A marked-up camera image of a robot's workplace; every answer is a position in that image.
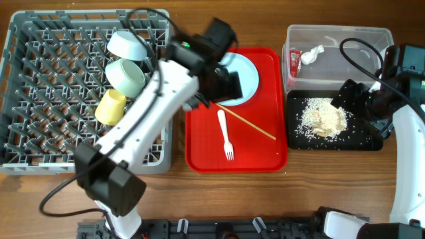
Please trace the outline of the light blue plate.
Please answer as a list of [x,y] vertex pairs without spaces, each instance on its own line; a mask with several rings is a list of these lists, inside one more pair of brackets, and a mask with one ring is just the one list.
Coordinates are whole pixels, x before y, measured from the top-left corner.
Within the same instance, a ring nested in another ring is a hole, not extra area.
[[237,106],[246,103],[257,91],[259,74],[255,65],[247,57],[233,52],[226,53],[220,64],[229,72],[237,72],[240,80],[242,97],[220,102],[223,106]]

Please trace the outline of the wooden chopstick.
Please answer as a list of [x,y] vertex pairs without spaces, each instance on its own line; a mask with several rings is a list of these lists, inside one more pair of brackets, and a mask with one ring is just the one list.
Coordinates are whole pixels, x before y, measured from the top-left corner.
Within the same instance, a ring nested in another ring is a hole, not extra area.
[[257,125],[253,124],[252,122],[248,121],[247,119],[243,118],[242,116],[236,114],[235,112],[233,112],[232,110],[220,105],[220,104],[216,104],[220,109],[230,113],[231,115],[233,115],[234,117],[238,118],[240,121],[243,121],[244,123],[248,124],[250,127],[253,127],[254,129],[256,129],[257,131],[263,133],[264,135],[268,136],[269,138],[276,140],[277,138],[275,136],[273,136],[272,134],[268,133],[267,131],[263,130],[262,128],[258,127]]

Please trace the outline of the rice and food scraps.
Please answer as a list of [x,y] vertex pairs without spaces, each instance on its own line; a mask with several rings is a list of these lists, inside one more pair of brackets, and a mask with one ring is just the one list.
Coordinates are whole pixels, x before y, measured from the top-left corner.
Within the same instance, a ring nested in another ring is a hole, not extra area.
[[300,121],[295,132],[308,140],[324,139],[334,141],[347,130],[347,112],[331,105],[331,98],[307,98],[305,107],[296,114]]

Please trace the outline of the white plastic fork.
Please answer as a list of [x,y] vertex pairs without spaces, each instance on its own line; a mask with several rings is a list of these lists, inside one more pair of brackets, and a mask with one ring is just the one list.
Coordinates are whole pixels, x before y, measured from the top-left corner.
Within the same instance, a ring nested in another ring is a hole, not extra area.
[[231,142],[229,140],[229,136],[228,136],[228,128],[227,128],[227,124],[226,124],[225,112],[223,110],[219,110],[217,112],[217,116],[218,116],[218,121],[219,121],[219,124],[220,124],[221,131],[222,131],[223,139],[224,139],[224,152],[225,152],[225,155],[226,155],[226,159],[228,161],[233,161],[234,160],[234,149],[233,149],[233,145],[231,144]]

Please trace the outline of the red snack wrapper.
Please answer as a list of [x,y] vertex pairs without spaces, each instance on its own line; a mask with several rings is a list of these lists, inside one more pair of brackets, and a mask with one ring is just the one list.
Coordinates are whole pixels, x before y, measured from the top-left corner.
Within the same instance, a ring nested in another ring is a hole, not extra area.
[[290,57],[290,74],[293,78],[296,78],[301,69],[301,55],[302,51],[291,49],[289,53]]

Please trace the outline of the white napkin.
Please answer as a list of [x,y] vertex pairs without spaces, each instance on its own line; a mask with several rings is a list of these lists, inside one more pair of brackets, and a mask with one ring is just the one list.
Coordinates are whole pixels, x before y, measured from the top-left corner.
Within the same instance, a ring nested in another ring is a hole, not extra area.
[[301,55],[301,63],[304,65],[308,65],[315,62],[318,54],[322,52],[324,52],[324,47],[322,45],[318,45],[312,48],[310,51],[304,52]]

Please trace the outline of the green bowl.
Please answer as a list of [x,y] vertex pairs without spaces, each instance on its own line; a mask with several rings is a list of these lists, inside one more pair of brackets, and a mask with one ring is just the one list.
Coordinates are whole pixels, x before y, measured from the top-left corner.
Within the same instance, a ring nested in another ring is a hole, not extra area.
[[140,67],[131,60],[120,58],[105,67],[109,83],[122,95],[136,98],[145,86],[145,76]]

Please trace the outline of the light blue bowl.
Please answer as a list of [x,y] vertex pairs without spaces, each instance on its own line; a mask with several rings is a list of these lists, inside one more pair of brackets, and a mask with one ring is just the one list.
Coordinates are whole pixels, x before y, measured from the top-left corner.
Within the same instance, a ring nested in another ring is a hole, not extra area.
[[131,32],[117,31],[110,38],[106,48],[114,55],[132,61],[142,61],[147,57],[146,41]]

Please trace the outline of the yellow cup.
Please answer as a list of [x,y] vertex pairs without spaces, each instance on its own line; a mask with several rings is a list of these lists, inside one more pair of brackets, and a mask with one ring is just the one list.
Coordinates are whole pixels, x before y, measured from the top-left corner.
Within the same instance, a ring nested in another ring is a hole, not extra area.
[[126,100],[117,90],[108,90],[96,108],[96,119],[105,125],[116,125],[124,116]]

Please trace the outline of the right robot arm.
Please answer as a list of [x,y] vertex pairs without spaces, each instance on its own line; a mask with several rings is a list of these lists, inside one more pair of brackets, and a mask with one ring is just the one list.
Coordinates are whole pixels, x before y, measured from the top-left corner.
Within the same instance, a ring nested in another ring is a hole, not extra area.
[[348,59],[380,83],[378,90],[347,80],[331,103],[355,114],[379,135],[389,130],[377,130],[379,120],[387,120],[396,132],[396,191],[389,222],[370,223],[321,206],[310,219],[310,238],[424,237],[424,47],[393,45],[379,60],[381,69],[371,73]]

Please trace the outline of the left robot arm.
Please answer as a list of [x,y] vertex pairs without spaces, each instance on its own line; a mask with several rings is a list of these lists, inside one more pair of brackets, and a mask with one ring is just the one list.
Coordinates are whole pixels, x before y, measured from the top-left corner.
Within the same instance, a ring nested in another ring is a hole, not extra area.
[[136,206],[146,184],[134,170],[174,113],[183,104],[241,97],[238,75],[219,64],[234,42],[233,33],[173,37],[125,116],[95,146],[76,148],[77,183],[105,214],[113,237],[132,238],[141,226]]

